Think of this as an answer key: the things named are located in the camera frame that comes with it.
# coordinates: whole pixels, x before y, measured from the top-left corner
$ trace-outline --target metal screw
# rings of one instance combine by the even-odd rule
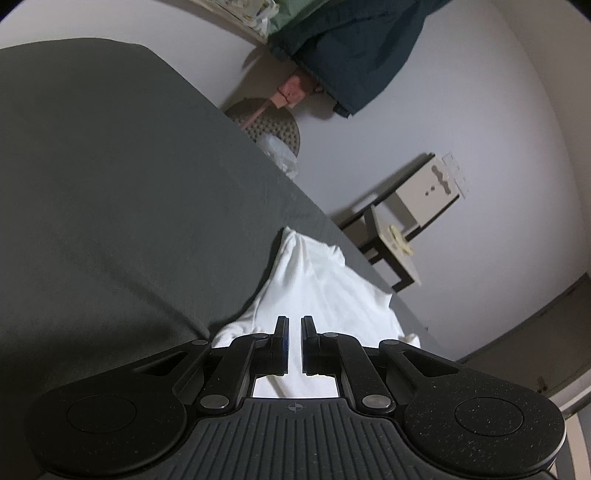
[[[392,400],[384,395],[367,395],[363,397],[361,403],[367,408],[380,410],[382,408],[388,408],[392,404]]]
[[[223,395],[205,395],[201,399],[201,406],[211,410],[219,410],[228,406],[230,401]]]

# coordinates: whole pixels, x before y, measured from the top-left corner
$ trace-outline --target white fabric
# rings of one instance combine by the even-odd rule
[[[419,347],[416,335],[404,337],[389,308],[391,296],[345,266],[338,247],[286,227],[269,280],[245,314],[219,331],[213,347],[228,346],[240,335],[272,333],[277,317],[284,315],[290,319],[289,373],[260,378],[254,396],[337,397],[333,378],[302,374],[301,318],[312,315],[319,333],[352,335],[363,346],[377,347],[381,340],[400,339]]]

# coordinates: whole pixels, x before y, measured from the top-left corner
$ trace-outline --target crosshair marking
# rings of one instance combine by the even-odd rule
[[[287,408],[289,408],[293,413],[298,413],[304,406],[300,403],[290,403]]]

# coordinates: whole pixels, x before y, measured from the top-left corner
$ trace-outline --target ribbed black plate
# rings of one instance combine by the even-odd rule
[[[49,473],[42,480],[59,477]],[[132,480],[453,480],[419,458],[394,425],[345,399],[249,398],[198,422],[176,453]],[[547,473],[531,478],[549,480]]]

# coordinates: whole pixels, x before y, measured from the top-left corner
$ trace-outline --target green cloth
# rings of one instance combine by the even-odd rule
[[[293,19],[303,20],[329,0],[276,0],[279,13],[269,20],[268,35],[278,32]]]

